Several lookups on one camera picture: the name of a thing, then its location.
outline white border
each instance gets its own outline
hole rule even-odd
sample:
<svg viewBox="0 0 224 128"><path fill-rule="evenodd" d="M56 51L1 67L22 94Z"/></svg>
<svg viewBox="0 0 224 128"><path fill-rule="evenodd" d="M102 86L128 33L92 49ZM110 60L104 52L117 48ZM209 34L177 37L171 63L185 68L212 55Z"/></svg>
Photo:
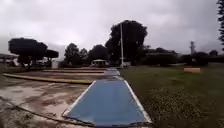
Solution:
<svg viewBox="0 0 224 128"><path fill-rule="evenodd" d="M137 103L139 109L142 111L145 119L149 122L149 123L152 123L152 120L150 119L149 115L147 114L147 112L144 110L142 104L140 103L138 97L135 95L135 93L133 92L133 90L131 89L130 85L128 84L128 82L126 80L124 80L124 82L126 83L129 91L131 92L133 98L135 99L135 102Z"/></svg>
<svg viewBox="0 0 224 128"><path fill-rule="evenodd" d="M93 81L93 83L75 100L75 102L63 112L62 116L65 117L68 115L68 113L78 104L81 98L89 91L89 89L93 86L95 82L96 81Z"/></svg>

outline roof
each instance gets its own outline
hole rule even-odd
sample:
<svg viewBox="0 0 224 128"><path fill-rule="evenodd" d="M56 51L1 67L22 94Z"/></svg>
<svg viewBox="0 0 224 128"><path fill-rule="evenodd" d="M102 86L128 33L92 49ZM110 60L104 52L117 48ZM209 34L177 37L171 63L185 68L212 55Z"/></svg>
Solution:
<svg viewBox="0 0 224 128"><path fill-rule="evenodd" d="M102 60L102 59L96 59L96 60L93 60L93 61L106 61L106 60Z"/></svg>
<svg viewBox="0 0 224 128"><path fill-rule="evenodd" d="M0 53L0 58L2 58L2 57L4 57L4 58L16 58L17 56L15 56L15 55L9 55L9 54L1 54Z"/></svg>

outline light pole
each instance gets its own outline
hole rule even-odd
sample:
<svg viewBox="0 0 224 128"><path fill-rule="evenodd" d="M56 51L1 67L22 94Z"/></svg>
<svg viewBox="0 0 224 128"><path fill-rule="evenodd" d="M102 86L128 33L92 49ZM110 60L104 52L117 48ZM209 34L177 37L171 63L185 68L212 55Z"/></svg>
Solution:
<svg viewBox="0 0 224 128"><path fill-rule="evenodd" d="M123 32L122 32L122 23L120 24L121 29L121 68L124 68L124 51L123 51Z"/></svg>

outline grass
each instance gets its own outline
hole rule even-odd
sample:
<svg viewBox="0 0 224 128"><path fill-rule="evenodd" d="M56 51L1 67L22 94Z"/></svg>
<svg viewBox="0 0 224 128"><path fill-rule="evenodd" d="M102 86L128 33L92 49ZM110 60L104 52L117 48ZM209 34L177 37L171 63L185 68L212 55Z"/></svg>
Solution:
<svg viewBox="0 0 224 128"><path fill-rule="evenodd" d="M131 67L121 74L129 82L155 128L224 127L224 66L202 68Z"/></svg>

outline bush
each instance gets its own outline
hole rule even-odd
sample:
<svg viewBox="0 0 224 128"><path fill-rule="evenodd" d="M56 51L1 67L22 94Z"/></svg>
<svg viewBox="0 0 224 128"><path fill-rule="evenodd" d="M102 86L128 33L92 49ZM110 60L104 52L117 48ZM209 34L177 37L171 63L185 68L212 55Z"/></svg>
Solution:
<svg viewBox="0 0 224 128"><path fill-rule="evenodd" d="M205 52L197 52L193 55L193 59L195 59L196 61L195 62L196 66L205 66L208 65L209 55Z"/></svg>
<svg viewBox="0 0 224 128"><path fill-rule="evenodd" d="M210 56L205 52L197 52L193 55L181 56L181 62L192 66L206 66L210 60Z"/></svg>
<svg viewBox="0 0 224 128"><path fill-rule="evenodd" d="M224 55L211 56L209 62L224 63Z"/></svg>
<svg viewBox="0 0 224 128"><path fill-rule="evenodd" d="M172 53L149 54L144 58L143 63L147 65L169 66L170 64L177 63L177 56Z"/></svg>
<svg viewBox="0 0 224 128"><path fill-rule="evenodd" d="M192 55L182 55L180 57L180 63L185 63L186 65L192 65Z"/></svg>

